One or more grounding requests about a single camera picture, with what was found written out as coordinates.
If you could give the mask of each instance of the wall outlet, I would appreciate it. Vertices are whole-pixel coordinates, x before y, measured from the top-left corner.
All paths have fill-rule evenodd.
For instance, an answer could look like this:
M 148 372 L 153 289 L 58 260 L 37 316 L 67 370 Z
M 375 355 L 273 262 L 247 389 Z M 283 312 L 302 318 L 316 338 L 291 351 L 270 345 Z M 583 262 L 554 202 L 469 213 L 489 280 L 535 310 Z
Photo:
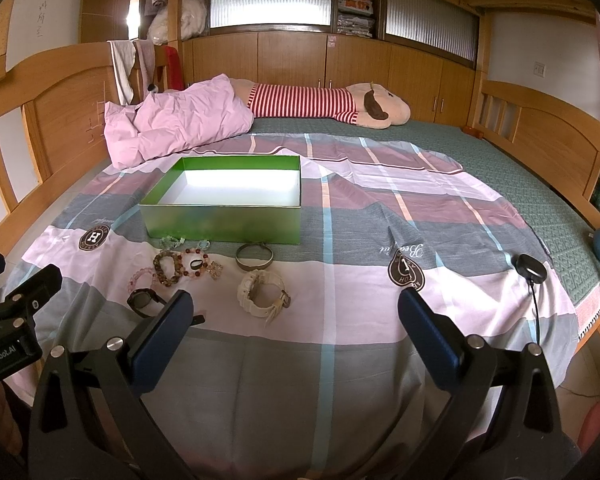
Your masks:
M 544 63 L 536 61 L 534 65 L 534 75 L 537 75 L 538 77 L 544 77 L 544 68 Z

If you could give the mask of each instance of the white bag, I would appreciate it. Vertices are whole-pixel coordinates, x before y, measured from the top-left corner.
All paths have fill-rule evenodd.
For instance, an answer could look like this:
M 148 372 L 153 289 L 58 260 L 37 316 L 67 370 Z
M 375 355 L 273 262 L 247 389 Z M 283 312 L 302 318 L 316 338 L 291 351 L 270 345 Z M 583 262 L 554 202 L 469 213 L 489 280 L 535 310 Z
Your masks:
M 188 40 L 199 36 L 205 30 L 206 5 L 205 0 L 182 0 L 180 15 L 180 36 Z M 163 7 L 155 15 L 149 25 L 147 38 L 156 45 L 167 43 L 167 7 Z

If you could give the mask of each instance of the logo emblem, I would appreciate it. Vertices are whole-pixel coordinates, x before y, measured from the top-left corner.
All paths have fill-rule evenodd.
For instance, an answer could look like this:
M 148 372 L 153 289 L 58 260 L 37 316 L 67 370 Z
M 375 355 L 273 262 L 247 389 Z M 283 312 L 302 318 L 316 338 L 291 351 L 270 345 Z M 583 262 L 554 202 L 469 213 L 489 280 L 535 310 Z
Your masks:
M 82 235 L 78 247 L 80 247 L 83 251 L 93 251 L 104 243 L 104 240 L 106 240 L 108 234 L 108 225 L 96 225 L 96 227 L 92 227 Z
M 391 281 L 398 286 L 412 286 L 418 291 L 424 287 L 424 272 L 416 262 L 406 258 L 400 249 L 395 251 L 388 272 Z

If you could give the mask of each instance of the wooden bed frame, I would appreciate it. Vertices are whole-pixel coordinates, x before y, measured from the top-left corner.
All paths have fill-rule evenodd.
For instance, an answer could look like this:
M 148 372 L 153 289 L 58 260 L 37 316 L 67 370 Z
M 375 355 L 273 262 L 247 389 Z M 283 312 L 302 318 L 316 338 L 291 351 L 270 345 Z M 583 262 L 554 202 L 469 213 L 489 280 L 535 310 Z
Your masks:
M 166 54 L 155 49 L 154 82 L 168 88 Z M 138 58 L 129 81 L 139 95 Z M 118 103 L 108 43 L 84 43 L 40 52 L 0 80 L 0 117 L 20 108 L 38 185 L 18 201 L 0 149 L 0 253 L 7 255 L 35 220 L 107 155 L 104 102 Z
M 593 227 L 590 202 L 600 177 L 600 121 L 560 99 L 510 83 L 483 81 L 482 113 L 474 127 L 553 187 Z M 596 331 L 600 316 L 578 344 Z
M 156 48 L 154 81 L 166 65 Z M 130 76 L 139 94 L 138 64 Z M 7 216 L 0 223 L 0 252 L 8 254 L 30 225 L 71 184 L 107 156 L 104 101 L 118 102 L 109 45 L 86 43 L 31 56 L 0 80 L 0 117 L 21 108 L 38 185 L 18 201 L 0 150 L 0 195 Z M 475 127 L 495 146 L 535 172 L 571 203 L 590 225 L 600 212 L 589 199 L 600 176 L 600 122 L 542 92 L 482 81 Z M 600 331 L 600 318 L 578 345 Z

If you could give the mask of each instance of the bed sheet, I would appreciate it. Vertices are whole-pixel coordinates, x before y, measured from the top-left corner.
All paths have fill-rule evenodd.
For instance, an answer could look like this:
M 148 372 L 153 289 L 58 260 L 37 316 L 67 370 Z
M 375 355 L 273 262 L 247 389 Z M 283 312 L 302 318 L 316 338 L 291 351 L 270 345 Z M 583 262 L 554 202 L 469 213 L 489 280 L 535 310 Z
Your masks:
M 260 119 L 251 131 L 361 135 L 356 126 L 322 119 Z M 491 143 L 453 126 L 409 121 L 385 130 L 365 130 L 363 135 L 380 141 L 408 140 L 424 150 L 445 153 L 509 200 L 549 249 L 555 270 L 576 306 L 579 337 L 586 334 L 600 316 L 600 263 L 590 248 L 591 227 L 568 203 Z
M 301 156 L 302 243 L 274 246 L 271 269 L 292 306 L 267 327 L 237 304 L 238 244 L 213 242 L 219 280 L 178 285 L 206 323 L 187 332 L 142 400 L 200 478 L 361 478 L 413 452 L 430 421 L 424 366 L 397 319 L 400 287 L 387 274 L 398 247 L 422 270 L 421 294 L 436 312 L 500 348 L 521 349 L 535 332 L 511 255 L 544 261 L 542 346 L 554 380 L 564 378 L 577 343 L 570 298 L 511 204 L 452 158 L 409 142 L 311 132 L 255 132 L 193 155 L 218 153 Z M 125 305 L 128 281 L 150 266 L 159 242 L 147 237 L 138 203 L 179 156 L 107 168 L 24 254 L 7 290 L 46 264 L 62 270 L 61 291 L 36 314 L 45 352 L 97 348 L 138 323 Z M 110 226 L 104 243 L 79 250 L 98 224 Z M 492 409 L 490 398 L 477 433 Z

